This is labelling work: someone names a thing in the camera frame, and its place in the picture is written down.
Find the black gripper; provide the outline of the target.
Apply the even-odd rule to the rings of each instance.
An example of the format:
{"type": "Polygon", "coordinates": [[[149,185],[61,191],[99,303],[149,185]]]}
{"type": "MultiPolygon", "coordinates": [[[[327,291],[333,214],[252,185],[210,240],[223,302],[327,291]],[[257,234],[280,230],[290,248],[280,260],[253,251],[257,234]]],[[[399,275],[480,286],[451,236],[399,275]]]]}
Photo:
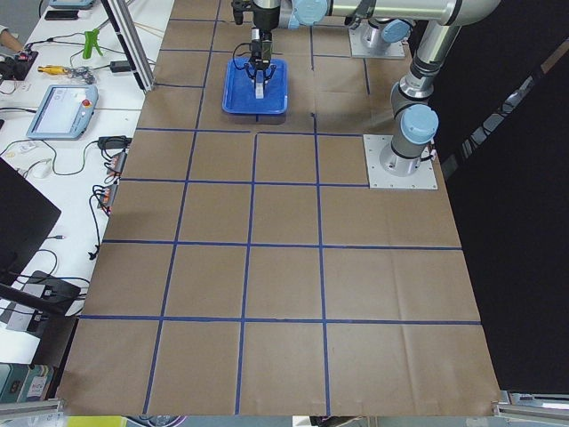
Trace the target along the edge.
{"type": "Polygon", "coordinates": [[[244,71],[254,85],[257,84],[258,69],[262,67],[263,84],[274,75],[276,65],[270,63],[272,52],[272,31],[277,28],[280,17],[279,0],[235,0],[231,2],[234,21],[242,25],[244,13],[252,13],[251,57],[244,64],[244,71]]]}

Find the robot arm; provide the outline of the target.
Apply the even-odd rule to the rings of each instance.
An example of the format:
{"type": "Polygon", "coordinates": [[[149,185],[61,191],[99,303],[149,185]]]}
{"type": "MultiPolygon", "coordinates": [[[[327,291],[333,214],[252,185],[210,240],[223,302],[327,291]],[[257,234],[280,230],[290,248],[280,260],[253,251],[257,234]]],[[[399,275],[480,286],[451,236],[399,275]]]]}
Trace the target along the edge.
{"type": "Polygon", "coordinates": [[[418,169],[421,153],[433,141],[439,120],[427,105],[434,80],[443,67],[461,28],[483,20],[500,4],[482,1],[335,1],[331,16],[341,16],[348,26],[362,19],[425,20],[425,29],[408,73],[394,84],[390,102],[397,127],[391,142],[380,154],[383,169],[406,177],[418,169]]]}
{"type": "MultiPolygon", "coordinates": [[[[271,64],[272,31],[281,20],[280,1],[232,1],[234,21],[242,25],[244,13],[252,13],[252,41],[249,43],[250,58],[242,67],[253,81],[256,89],[264,89],[266,83],[273,77],[276,65],[271,64]]],[[[312,26],[324,16],[332,14],[331,1],[291,1],[290,20],[293,24],[312,26]]]]}

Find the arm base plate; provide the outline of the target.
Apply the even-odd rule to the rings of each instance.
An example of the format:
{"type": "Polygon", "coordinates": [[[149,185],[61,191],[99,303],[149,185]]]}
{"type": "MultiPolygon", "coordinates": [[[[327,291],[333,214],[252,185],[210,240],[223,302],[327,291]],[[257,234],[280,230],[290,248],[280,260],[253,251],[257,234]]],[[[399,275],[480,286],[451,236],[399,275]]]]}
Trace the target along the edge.
{"type": "Polygon", "coordinates": [[[391,135],[363,135],[369,188],[437,190],[437,178],[429,149],[425,148],[415,159],[405,159],[392,150],[391,140],[391,135]]]}
{"type": "Polygon", "coordinates": [[[362,23],[356,29],[350,29],[351,56],[363,59],[402,60],[405,57],[402,42],[386,42],[381,36],[382,30],[382,25],[375,28],[370,26],[368,22],[362,23]]]}

